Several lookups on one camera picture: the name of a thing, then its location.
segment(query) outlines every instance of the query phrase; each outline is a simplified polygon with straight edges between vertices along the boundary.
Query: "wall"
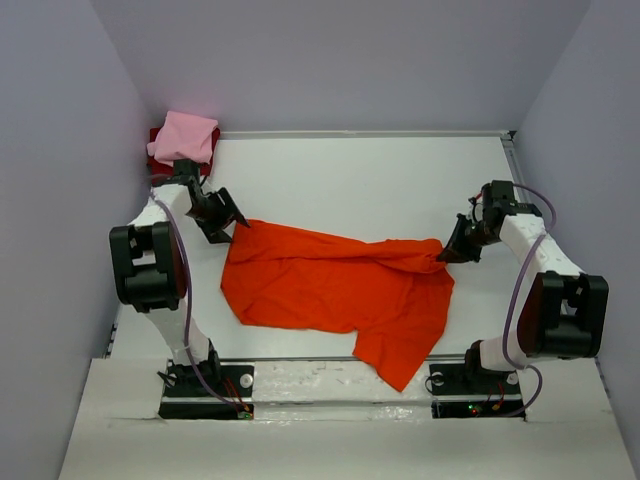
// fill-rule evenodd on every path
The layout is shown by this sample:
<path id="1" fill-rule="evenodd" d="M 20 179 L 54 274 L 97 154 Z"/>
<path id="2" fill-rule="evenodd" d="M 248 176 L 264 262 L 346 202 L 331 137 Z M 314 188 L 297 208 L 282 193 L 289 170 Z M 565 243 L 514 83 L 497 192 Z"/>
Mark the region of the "wall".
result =
<path id="1" fill-rule="evenodd" d="M 0 478 L 54 479 L 115 314 L 148 116 L 86 0 L 0 5 Z"/>
<path id="2" fill-rule="evenodd" d="M 512 129 L 588 0 L 91 0 L 157 120 Z"/>
<path id="3" fill-rule="evenodd" d="M 594 0 L 516 136 L 525 180 L 558 208 L 559 242 L 609 281 L 602 368 L 637 472 L 639 23 L 637 0 Z"/>

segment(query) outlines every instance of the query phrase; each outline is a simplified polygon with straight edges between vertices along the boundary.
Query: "orange-red garment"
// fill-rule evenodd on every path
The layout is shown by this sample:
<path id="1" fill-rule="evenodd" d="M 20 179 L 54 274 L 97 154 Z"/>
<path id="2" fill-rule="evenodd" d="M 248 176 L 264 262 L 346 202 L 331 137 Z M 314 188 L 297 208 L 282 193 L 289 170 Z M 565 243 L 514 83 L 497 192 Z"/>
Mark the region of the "orange-red garment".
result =
<path id="1" fill-rule="evenodd" d="M 222 291 L 245 325 L 358 331 L 353 354 L 402 391 L 442 336 L 453 279 L 439 240 L 358 240 L 237 224 Z"/>

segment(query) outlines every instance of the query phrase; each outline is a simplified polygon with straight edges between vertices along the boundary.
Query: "pink cloth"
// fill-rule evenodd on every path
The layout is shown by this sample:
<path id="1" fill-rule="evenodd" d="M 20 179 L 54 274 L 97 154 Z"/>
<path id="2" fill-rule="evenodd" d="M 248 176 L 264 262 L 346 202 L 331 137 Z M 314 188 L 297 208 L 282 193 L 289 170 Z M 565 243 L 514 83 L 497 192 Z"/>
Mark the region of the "pink cloth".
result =
<path id="1" fill-rule="evenodd" d="M 211 135 L 217 127 L 217 120 L 169 111 L 156 141 L 147 144 L 147 152 L 165 165 L 181 158 L 209 163 L 213 155 Z"/>

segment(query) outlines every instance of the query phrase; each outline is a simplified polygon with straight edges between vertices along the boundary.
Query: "purple cable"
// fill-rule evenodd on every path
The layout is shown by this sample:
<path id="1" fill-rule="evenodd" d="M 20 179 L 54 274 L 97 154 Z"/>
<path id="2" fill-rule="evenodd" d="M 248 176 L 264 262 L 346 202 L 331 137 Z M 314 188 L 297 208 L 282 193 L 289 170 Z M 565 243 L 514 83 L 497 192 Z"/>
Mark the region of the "purple cable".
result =
<path id="1" fill-rule="evenodd" d="M 180 235 L 180 230 L 178 230 L 176 219 L 173 217 L 173 214 L 171 213 L 171 210 L 169 209 L 169 207 L 162 200 L 156 197 L 156 194 L 154 193 L 153 189 L 151 189 L 151 198 L 167 215 L 167 218 L 169 219 L 169 223 L 173 227 L 173 231 L 176 234 L 178 249 L 180 250 L 180 256 L 182 257 L 182 262 L 184 263 L 184 270 L 187 276 L 187 319 L 184 324 L 183 342 L 184 342 L 185 352 L 187 353 L 187 357 L 189 357 L 189 362 L 191 363 L 191 368 L 193 368 L 193 371 L 196 374 L 196 377 L 198 377 L 198 381 L 200 382 L 200 385 L 202 385 L 202 388 L 204 388 L 209 395 L 217 398 L 222 403 L 226 403 L 227 405 L 230 405 L 234 409 L 236 409 L 236 406 L 233 402 L 230 402 L 229 400 L 224 398 L 222 395 L 216 393 L 207 384 L 207 381 L 202 376 L 202 373 L 200 372 L 200 369 L 196 364 L 195 358 L 193 358 L 193 353 L 191 353 L 191 347 L 189 346 L 189 332 L 191 330 L 191 306 L 193 304 L 192 302 L 193 292 L 191 290 L 191 269 L 189 268 L 189 260 L 187 259 L 187 249 L 184 246 L 184 241 L 182 240 L 182 236 Z"/>
<path id="2" fill-rule="evenodd" d="M 553 227 L 555 227 L 556 220 L 558 218 L 558 216 L 556 214 L 556 209 L 553 207 L 553 204 L 549 201 L 549 199 L 547 197 L 542 195 L 540 192 L 534 190 L 533 188 L 527 187 L 526 185 L 521 185 L 521 184 L 518 184 L 518 183 L 514 183 L 513 186 L 517 187 L 517 188 L 521 188 L 522 190 L 526 190 L 528 192 L 531 192 L 536 197 L 538 197 L 540 200 L 542 200 L 547 205 L 547 207 L 549 208 L 549 211 L 551 212 L 551 222 L 549 223 L 549 227 L 546 229 L 545 233 L 541 234 L 536 239 L 536 241 L 533 242 L 533 245 L 531 246 L 531 249 L 529 250 L 529 253 L 527 253 L 527 256 L 525 257 L 524 262 L 522 262 L 522 267 L 520 268 L 520 273 L 518 273 L 518 278 L 516 279 L 516 284 L 513 287 L 513 293 L 511 294 L 511 301 L 509 302 L 509 309 L 507 310 L 507 319 L 506 319 L 506 321 L 504 323 L 504 331 L 502 333 L 502 354 L 504 355 L 504 358 L 516 370 L 527 370 L 527 369 L 530 369 L 530 370 L 533 370 L 534 372 L 536 372 L 536 375 L 538 376 L 538 387 L 536 388 L 536 391 L 533 393 L 533 395 L 531 396 L 529 401 L 526 403 L 526 405 L 523 405 L 518 410 L 510 412 L 510 413 L 508 413 L 506 415 L 503 415 L 504 417 L 515 417 L 517 415 L 520 415 L 527 408 L 529 408 L 531 405 L 533 405 L 533 402 L 535 402 L 537 400 L 538 396 L 540 395 L 540 392 L 542 391 L 542 372 L 540 372 L 540 370 L 534 365 L 526 365 L 526 366 L 524 366 L 524 365 L 517 364 L 509 356 L 508 339 L 509 339 L 509 331 L 511 330 L 511 324 L 513 323 L 513 313 L 514 313 L 514 311 L 516 309 L 516 302 L 518 300 L 518 293 L 520 292 L 520 287 L 522 286 L 522 282 L 523 282 L 524 277 L 525 277 L 525 275 L 527 273 L 527 269 L 529 268 L 529 265 L 531 264 L 531 262 L 533 260 L 533 257 L 534 257 L 534 255 L 536 253 L 536 250 L 538 249 L 538 247 L 540 246 L 540 244 L 542 243 L 544 238 L 547 236 L 547 234 L 549 232 L 551 232 Z"/>

